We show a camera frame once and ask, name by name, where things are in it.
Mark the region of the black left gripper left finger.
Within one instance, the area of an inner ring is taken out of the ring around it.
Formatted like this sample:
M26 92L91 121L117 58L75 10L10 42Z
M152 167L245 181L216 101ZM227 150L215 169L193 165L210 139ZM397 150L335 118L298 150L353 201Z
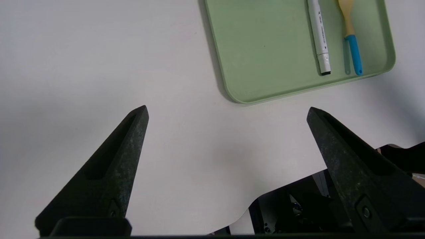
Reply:
M126 115L36 217L40 235L130 235L126 219L149 121L146 106Z

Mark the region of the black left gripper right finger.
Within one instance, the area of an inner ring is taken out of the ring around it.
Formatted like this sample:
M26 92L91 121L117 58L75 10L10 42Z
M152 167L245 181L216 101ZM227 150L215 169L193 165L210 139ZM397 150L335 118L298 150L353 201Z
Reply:
M424 187L329 113L307 123L358 232L424 232Z

